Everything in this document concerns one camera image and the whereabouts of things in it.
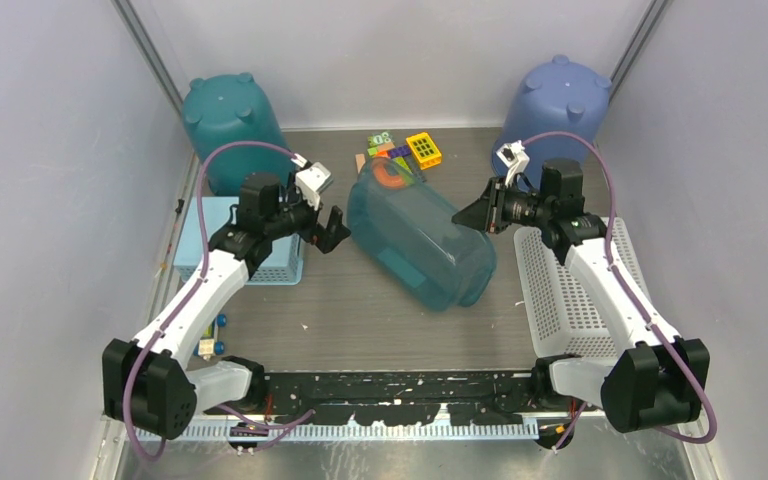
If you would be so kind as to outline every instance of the metal frame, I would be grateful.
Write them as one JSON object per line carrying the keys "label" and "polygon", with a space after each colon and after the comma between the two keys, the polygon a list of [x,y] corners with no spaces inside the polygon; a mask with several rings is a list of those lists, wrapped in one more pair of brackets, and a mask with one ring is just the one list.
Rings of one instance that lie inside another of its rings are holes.
{"label": "metal frame", "polygon": [[137,44],[140,52],[143,54],[146,63],[151,69],[151,73],[154,78],[160,83],[160,88],[163,93],[166,94],[166,98],[169,99],[169,103],[172,104],[172,108],[178,115],[181,115],[181,107],[184,104],[184,100],[181,98],[181,93],[175,88],[175,82],[172,80],[172,75],[169,74],[169,70],[163,63],[163,59],[160,57],[160,53],[151,41],[151,37],[148,31],[140,20],[137,11],[134,9],[134,5],[131,0],[111,0],[113,6],[119,12],[122,17],[122,22],[128,27],[128,31],[134,37],[134,42]]}
{"label": "metal frame", "polygon": [[[175,258],[175,252],[178,249],[178,240],[181,237],[181,227],[183,227],[184,215],[187,213],[190,199],[195,191],[196,179],[198,178],[199,161],[195,154],[190,158],[190,165],[187,174],[183,179],[183,184],[178,189],[180,195],[178,198],[184,200],[181,213],[172,212],[172,217],[168,222],[167,231],[162,238],[168,238],[169,243],[162,246],[160,256],[160,269],[154,276],[152,285],[151,303],[148,311],[145,313],[146,323],[155,318],[163,308],[169,303],[169,299],[175,296],[178,291],[178,282],[180,277],[172,268],[172,261]],[[125,425],[122,422],[111,420],[107,417],[99,419],[98,430],[102,432],[101,443],[96,452],[94,465],[90,472],[92,480],[113,480],[116,477],[116,470],[119,468],[119,460],[125,444]]]}
{"label": "metal frame", "polygon": [[664,12],[667,7],[672,4],[672,0],[652,0],[649,4],[649,8],[646,9],[646,13],[643,14],[643,18],[640,20],[640,24],[637,26],[634,35],[631,37],[631,41],[628,47],[625,49],[625,53],[620,58],[620,62],[617,64],[617,68],[614,69],[614,73],[611,74],[611,100],[617,95],[620,86],[628,76],[628,72],[637,62],[637,58],[646,46],[646,42],[655,28],[660,23],[664,16]]}

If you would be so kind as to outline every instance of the green toy block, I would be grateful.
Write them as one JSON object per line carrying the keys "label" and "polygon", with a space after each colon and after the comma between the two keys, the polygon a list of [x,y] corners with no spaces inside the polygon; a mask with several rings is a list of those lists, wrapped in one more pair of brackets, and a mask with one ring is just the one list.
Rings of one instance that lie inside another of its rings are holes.
{"label": "green toy block", "polygon": [[390,136],[390,132],[381,132],[377,135],[367,137],[366,140],[369,142],[370,147],[377,147],[378,145],[392,142],[393,138]]}
{"label": "green toy block", "polygon": [[394,162],[398,163],[400,167],[404,168],[406,171],[410,172],[410,166],[408,166],[408,162],[405,161],[402,157],[396,157],[393,159]]}

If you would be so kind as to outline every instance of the purple toy block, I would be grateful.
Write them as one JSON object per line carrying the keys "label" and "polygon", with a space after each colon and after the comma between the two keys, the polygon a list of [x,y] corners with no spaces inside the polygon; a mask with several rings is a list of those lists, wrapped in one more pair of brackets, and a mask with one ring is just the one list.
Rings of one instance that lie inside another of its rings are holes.
{"label": "purple toy block", "polygon": [[402,145],[401,147],[391,148],[387,151],[387,156],[390,158],[407,157],[411,154],[410,147]]}

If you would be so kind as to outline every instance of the perforated basket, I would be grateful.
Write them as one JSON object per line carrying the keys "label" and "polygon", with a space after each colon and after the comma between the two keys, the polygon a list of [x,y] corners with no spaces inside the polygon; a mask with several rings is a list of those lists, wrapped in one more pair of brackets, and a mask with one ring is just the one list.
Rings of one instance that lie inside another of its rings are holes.
{"label": "perforated basket", "polygon": [[[648,297],[634,248],[620,218],[614,222],[614,243],[632,279]],[[584,287],[543,245],[540,230],[520,228],[514,233],[514,244],[534,353],[538,357],[561,353],[616,357],[616,348],[605,322]]]}
{"label": "perforated basket", "polygon": [[[203,199],[204,222],[208,235],[212,235],[228,221],[229,208],[236,203],[236,197],[205,197]],[[304,265],[303,247],[304,242],[298,235],[279,238],[272,242],[272,254],[263,261],[260,268],[249,279],[248,284],[296,285],[299,283]],[[173,262],[181,280],[186,282],[190,278],[201,261],[201,256],[198,213],[195,202],[190,202]]]}

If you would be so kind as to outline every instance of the gray floor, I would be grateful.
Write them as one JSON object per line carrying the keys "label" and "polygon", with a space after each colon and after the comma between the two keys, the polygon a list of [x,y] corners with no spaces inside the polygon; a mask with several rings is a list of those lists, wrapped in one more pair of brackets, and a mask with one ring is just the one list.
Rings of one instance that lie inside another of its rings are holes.
{"label": "gray floor", "polygon": [[[355,154],[377,132],[290,133],[290,147],[331,170],[326,208],[345,211],[357,178]],[[403,143],[415,131],[391,131]],[[428,185],[461,208],[483,190],[497,129],[430,130],[443,163],[426,170]],[[607,213],[607,192],[595,162],[585,164],[590,211]],[[499,265],[470,308],[427,311],[351,240],[334,252],[305,252],[302,281],[293,287],[248,286],[226,304],[226,353],[267,370],[423,370],[529,368],[535,360],[516,261],[513,228],[494,236]],[[200,360],[191,362],[199,368]]]}

